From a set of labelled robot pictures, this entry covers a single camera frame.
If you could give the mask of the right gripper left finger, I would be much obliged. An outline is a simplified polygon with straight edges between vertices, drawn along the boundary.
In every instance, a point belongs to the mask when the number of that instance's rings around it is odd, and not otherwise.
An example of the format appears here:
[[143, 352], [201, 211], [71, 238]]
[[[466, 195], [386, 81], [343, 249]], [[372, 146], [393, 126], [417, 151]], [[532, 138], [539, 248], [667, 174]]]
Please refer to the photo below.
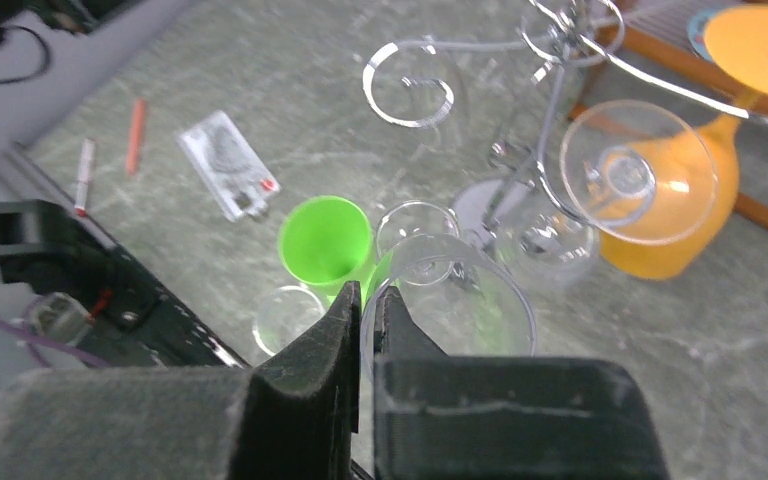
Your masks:
[[254, 368], [38, 369], [0, 394], [0, 479], [347, 479], [360, 285]]

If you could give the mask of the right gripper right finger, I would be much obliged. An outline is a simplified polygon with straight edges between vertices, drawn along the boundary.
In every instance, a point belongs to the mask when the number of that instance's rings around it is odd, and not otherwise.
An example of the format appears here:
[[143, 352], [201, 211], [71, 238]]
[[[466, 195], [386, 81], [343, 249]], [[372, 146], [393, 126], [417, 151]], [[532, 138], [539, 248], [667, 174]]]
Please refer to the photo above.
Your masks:
[[373, 324], [379, 479], [666, 479], [642, 390], [622, 366], [573, 357], [445, 354], [395, 287]]

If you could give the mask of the orange plastic wine glass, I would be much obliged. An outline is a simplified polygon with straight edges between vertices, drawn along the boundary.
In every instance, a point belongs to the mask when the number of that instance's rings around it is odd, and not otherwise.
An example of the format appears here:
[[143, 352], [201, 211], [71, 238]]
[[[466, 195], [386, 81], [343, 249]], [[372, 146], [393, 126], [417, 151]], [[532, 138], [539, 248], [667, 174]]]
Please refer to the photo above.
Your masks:
[[[728, 8], [707, 24], [707, 49], [721, 70], [742, 85], [733, 106], [751, 109], [768, 96], [768, 5]], [[610, 215], [643, 215], [631, 228], [661, 244], [601, 235], [602, 257], [638, 278], [666, 280], [682, 273], [723, 228], [737, 199], [735, 137], [741, 119], [720, 114], [693, 130], [625, 145], [609, 153], [606, 182], [618, 198]]]

